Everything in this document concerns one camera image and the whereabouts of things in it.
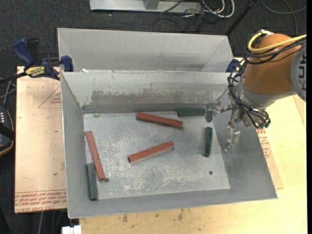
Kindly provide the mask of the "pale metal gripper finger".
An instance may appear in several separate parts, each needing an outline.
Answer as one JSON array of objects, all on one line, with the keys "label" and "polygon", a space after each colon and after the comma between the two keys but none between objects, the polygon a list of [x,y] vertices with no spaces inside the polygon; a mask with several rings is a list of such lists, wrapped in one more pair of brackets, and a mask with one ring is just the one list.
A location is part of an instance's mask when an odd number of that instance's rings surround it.
[{"label": "pale metal gripper finger", "polygon": [[233,126],[228,126],[226,129],[226,145],[225,151],[228,151],[237,146],[241,132]]},{"label": "pale metal gripper finger", "polygon": [[213,120],[213,117],[216,114],[220,114],[222,113],[222,106],[221,104],[218,103],[213,103],[213,104],[209,104],[206,107],[206,114],[205,114],[205,119],[207,122],[211,122]]}]

